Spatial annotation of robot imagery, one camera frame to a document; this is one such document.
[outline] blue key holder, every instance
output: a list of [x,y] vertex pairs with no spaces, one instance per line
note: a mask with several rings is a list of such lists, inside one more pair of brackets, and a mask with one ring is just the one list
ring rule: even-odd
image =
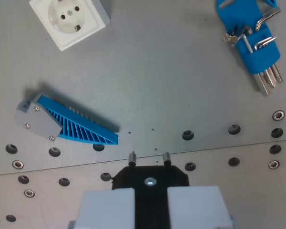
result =
[[[254,49],[256,43],[272,36],[266,23],[262,24],[259,31],[255,31],[256,23],[263,17],[256,0],[235,0],[234,3],[220,8],[220,5],[224,1],[225,0],[217,0],[216,9],[225,25],[227,33],[240,36],[246,25],[249,25],[253,30],[253,33],[247,36],[254,50],[253,53],[249,52],[243,39],[240,39],[236,44],[236,48],[248,71],[251,74],[257,74],[271,67],[281,57],[276,43],[271,42],[266,47],[258,49],[257,51]],[[271,6],[276,6],[276,0],[265,1]]]

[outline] table surface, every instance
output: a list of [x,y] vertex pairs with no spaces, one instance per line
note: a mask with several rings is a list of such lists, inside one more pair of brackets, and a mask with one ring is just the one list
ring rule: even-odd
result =
[[[263,97],[236,50],[221,41],[214,1],[102,0],[111,23],[61,52],[27,0],[0,0],[0,174],[286,140],[286,0],[267,24],[284,82]],[[14,122],[17,104],[43,92],[118,133],[102,152],[51,142]],[[241,132],[230,135],[230,125]],[[182,133],[194,132],[185,141]],[[14,144],[18,153],[6,153]],[[48,150],[57,147],[61,156]]]

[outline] gray plastic part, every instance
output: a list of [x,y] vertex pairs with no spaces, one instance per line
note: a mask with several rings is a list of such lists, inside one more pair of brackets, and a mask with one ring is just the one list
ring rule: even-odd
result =
[[17,106],[15,122],[24,130],[31,130],[46,139],[49,139],[50,136],[54,136],[56,139],[62,125],[38,103],[41,96],[42,93],[39,93],[32,100],[22,100]]

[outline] bolt head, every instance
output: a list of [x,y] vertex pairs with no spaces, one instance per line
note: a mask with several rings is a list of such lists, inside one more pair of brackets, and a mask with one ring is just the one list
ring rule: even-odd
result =
[[144,184],[151,187],[157,184],[157,180],[153,177],[149,177],[145,179]]

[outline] socket holes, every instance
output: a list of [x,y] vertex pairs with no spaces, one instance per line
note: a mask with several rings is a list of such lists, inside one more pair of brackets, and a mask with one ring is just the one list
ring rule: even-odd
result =
[[232,166],[232,167],[239,165],[239,163],[240,163],[240,160],[237,157],[233,157],[228,161],[229,166]]
[[280,121],[284,118],[284,116],[285,116],[284,111],[276,111],[273,113],[272,118],[275,121]]
[[196,165],[193,162],[186,163],[184,166],[186,171],[194,171],[196,169]]
[[51,156],[57,157],[57,156],[59,156],[61,154],[61,151],[60,151],[59,148],[52,147],[52,148],[49,149],[49,154]]
[[239,125],[232,125],[228,129],[229,134],[236,135],[240,132],[240,126]]
[[24,195],[28,198],[32,198],[35,196],[35,192],[33,190],[27,189],[24,191]]
[[194,133],[190,130],[186,130],[183,132],[182,138],[186,141],[192,140],[194,138]]
[[278,138],[283,135],[283,129],[282,128],[276,128],[271,132],[271,136],[274,138]]
[[102,173],[101,174],[101,180],[102,181],[110,181],[111,180],[111,175],[109,173]]
[[70,181],[67,178],[60,178],[58,183],[61,186],[67,187],[70,184]]
[[22,184],[28,184],[30,179],[27,176],[19,176],[18,181]]
[[279,152],[281,152],[282,147],[280,145],[273,145],[270,147],[269,152],[271,154],[278,154]]
[[8,221],[8,222],[15,222],[16,221],[16,217],[14,217],[13,215],[7,215],[5,217],[5,219]]
[[269,169],[276,169],[280,166],[279,161],[270,161],[268,168]]
[[18,152],[18,149],[16,146],[12,145],[12,144],[8,144],[5,147],[5,150],[10,153],[10,154],[15,154]]
[[13,167],[16,169],[22,169],[23,168],[23,163],[21,161],[13,161]]
[[105,149],[105,146],[104,145],[93,144],[93,149],[95,151],[101,152],[101,151],[103,151]]

